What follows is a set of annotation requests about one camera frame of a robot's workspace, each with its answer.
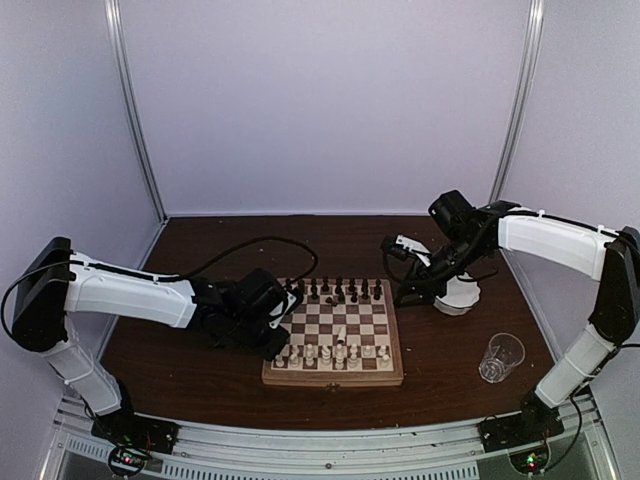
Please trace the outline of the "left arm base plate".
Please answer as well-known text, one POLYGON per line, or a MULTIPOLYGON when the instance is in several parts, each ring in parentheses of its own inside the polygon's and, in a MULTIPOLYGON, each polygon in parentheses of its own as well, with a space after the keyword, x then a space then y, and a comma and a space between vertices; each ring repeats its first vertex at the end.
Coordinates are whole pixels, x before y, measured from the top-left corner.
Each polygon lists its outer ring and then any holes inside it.
POLYGON ((92 420, 93 436, 141 453, 171 454, 179 432, 174 422, 140 416, 127 408, 94 414, 92 420))

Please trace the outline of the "white knight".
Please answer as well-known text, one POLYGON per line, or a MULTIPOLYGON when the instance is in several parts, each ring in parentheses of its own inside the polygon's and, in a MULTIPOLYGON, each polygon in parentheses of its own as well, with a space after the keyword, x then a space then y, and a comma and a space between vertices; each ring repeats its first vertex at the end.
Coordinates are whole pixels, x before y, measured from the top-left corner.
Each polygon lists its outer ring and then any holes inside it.
POLYGON ((346 326, 343 325, 340 327, 338 334, 337 334, 337 339, 336 339, 338 344, 344 344, 346 341, 346 326))

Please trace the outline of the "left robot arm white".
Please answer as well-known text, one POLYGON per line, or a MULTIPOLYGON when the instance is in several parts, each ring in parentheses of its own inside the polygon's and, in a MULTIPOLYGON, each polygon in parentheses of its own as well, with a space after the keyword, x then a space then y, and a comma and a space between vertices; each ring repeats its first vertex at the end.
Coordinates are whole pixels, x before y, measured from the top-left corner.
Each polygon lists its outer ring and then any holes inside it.
POLYGON ((21 348, 40 354, 76 390, 123 444, 137 442, 144 424, 121 381, 80 344, 69 318, 77 312, 131 317, 212 338, 215 346, 244 347, 272 360, 289 337, 285 316, 302 302, 300 280, 281 283, 256 268, 239 281, 202 277, 202 269, 163 275, 97 261, 53 238, 5 291, 14 302, 1 325, 21 348))

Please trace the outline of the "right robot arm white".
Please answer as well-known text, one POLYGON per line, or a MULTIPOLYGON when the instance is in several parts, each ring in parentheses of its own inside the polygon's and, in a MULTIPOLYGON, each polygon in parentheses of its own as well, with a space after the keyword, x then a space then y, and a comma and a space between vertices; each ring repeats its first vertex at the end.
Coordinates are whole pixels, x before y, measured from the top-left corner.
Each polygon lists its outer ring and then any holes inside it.
MULTIPOLYGON (((585 221, 604 222, 620 227, 639 226, 639 192, 585 186, 533 187, 511 185, 503 195, 526 207, 547 207, 560 216, 585 221)), ((586 276, 530 254, 509 256, 514 265, 513 276, 521 282, 522 295, 529 301, 541 334, 556 343, 559 350, 569 345, 583 327, 596 300, 596 282, 586 276)), ((600 379, 591 386, 596 403, 609 423, 631 423, 639 419, 639 351, 626 349, 609 363, 600 379)), ((513 392, 490 394, 486 387, 473 393, 460 378, 453 392, 436 390, 434 420, 447 422, 470 419, 488 413, 492 406, 500 412, 513 410, 513 392)))

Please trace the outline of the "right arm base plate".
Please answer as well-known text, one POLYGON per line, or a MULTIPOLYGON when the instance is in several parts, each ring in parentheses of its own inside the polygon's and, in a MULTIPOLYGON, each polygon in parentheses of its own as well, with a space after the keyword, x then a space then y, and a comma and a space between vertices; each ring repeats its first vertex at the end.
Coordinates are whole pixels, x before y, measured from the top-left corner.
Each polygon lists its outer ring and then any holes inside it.
POLYGON ((521 414, 485 419, 478 424, 478 430, 486 453, 540 442, 565 431, 560 420, 531 426, 524 422, 521 414))

